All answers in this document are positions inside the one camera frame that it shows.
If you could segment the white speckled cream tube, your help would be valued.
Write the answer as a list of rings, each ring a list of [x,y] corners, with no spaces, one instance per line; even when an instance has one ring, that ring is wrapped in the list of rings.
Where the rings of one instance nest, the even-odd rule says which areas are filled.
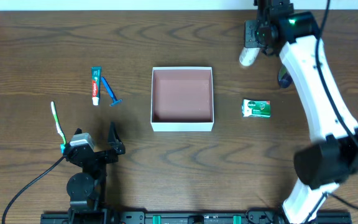
[[[259,52],[260,52],[260,48],[244,47],[242,49],[240,56],[239,56],[240,65],[243,67],[251,66],[255,62]]]

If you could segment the clear pump bottle purple liquid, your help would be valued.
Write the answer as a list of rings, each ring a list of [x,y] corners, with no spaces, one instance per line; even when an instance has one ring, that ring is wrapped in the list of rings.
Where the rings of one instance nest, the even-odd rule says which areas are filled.
[[[278,72],[278,84],[280,88],[288,88],[293,80],[288,73],[287,68],[283,65]]]

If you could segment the green Dettol soap bar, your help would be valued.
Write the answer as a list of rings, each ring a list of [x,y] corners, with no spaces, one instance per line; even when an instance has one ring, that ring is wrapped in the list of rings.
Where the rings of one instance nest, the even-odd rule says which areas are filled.
[[[271,116],[270,101],[244,99],[242,101],[242,116],[269,118]]]

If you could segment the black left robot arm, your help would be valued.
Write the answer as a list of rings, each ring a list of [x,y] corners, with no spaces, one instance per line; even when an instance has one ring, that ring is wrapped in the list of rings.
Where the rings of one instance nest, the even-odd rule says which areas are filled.
[[[108,164],[118,161],[118,156],[126,153],[114,122],[108,134],[109,149],[94,151],[95,143],[89,133],[77,129],[66,145],[65,159],[82,168],[67,183],[70,197],[68,210],[69,223],[119,223],[119,214],[106,205],[106,182]]]

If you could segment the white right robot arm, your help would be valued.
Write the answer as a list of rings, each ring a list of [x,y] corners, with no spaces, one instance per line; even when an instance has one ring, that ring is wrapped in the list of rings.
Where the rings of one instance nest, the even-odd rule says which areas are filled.
[[[248,223],[350,223],[347,212],[321,206],[358,172],[358,122],[343,101],[326,60],[324,23],[311,12],[296,13],[290,1],[256,0],[257,17],[244,24],[242,66],[259,53],[276,55],[278,83],[294,85],[308,122],[311,145],[293,158],[296,184],[280,210],[248,211]]]

